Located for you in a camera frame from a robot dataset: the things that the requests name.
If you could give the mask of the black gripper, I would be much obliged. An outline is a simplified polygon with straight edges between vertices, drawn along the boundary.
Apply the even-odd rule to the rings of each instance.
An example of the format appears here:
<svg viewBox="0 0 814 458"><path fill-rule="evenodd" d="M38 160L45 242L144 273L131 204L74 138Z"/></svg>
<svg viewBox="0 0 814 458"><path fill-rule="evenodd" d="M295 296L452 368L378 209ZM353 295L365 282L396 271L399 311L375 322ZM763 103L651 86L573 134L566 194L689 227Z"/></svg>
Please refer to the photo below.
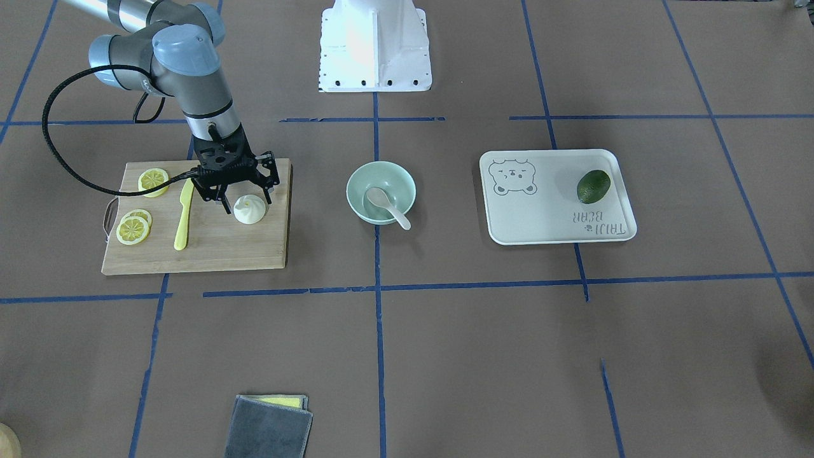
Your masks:
<svg viewBox="0 0 814 458"><path fill-rule="evenodd" d="M192 181L203 201L220 202L227 214L232 214L226 196L228 186L250 182L263 190L265 203L272 204L271 192L281 182L272 151L256 156L247 141L244 128L221 136L216 125L208 125L209 140L193 139L193 148L200 162L192 168Z"/></svg>

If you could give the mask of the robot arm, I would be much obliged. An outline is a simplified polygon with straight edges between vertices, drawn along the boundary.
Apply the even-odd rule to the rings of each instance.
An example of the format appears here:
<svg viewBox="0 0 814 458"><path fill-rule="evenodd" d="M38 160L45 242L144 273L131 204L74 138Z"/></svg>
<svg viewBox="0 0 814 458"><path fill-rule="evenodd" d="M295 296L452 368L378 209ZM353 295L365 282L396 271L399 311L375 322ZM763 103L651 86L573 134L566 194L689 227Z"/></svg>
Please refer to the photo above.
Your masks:
<svg viewBox="0 0 814 458"><path fill-rule="evenodd" d="M96 38L89 48L90 67L70 76L49 94L43 108L43 137L59 153L48 131L58 94L91 74L108 86L140 91L143 96L175 98L191 131L198 165L181 174L206 201L221 202L226 212L230 185L250 182L270 198L279 185L272 153L256 156L233 103L216 47L226 37L221 15L206 3L172 1L72 1L74 8L123 31Z"/></svg>

